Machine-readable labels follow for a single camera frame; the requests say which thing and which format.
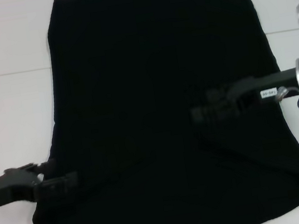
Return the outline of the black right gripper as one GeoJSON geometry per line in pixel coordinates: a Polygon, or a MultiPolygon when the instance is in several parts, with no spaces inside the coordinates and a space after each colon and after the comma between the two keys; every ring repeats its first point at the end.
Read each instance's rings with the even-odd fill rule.
{"type": "Polygon", "coordinates": [[[245,111],[264,103],[279,102],[284,98],[299,95],[296,69],[289,69],[265,77],[249,77],[231,86],[207,90],[208,100],[228,98],[215,104],[192,108],[195,124],[216,124],[233,119],[239,110],[245,111]]]}

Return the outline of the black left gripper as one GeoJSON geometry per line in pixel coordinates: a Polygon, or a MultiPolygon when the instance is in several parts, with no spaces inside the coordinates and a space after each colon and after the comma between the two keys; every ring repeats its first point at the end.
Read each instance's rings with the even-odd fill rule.
{"type": "Polygon", "coordinates": [[[76,172],[65,176],[44,180],[38,179],[38,174],[51,174],[56,169],[56,161],[50,159],[42,164],[27,164],[20,168],[5,170],[0,176],[0,206],[15,201],[34,202],[34,189],[37,200],[46,200],[63,196],[78,186],[76,172]]]}

